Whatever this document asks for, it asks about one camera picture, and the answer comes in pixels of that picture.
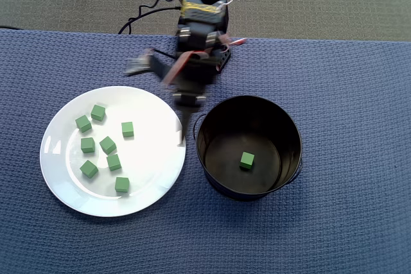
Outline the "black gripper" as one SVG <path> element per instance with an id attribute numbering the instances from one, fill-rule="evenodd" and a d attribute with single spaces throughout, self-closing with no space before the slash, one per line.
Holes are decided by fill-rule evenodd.
<path id="1" fill-rule="evenodd" d="M 211 84 L 211 75 L 180 73 L 174 79 L 174 104 L 181 110 L 181 143 L 185 141 L 192 115 L 192 108 L 200 108 L 206 100 L 206 86 Z"/>

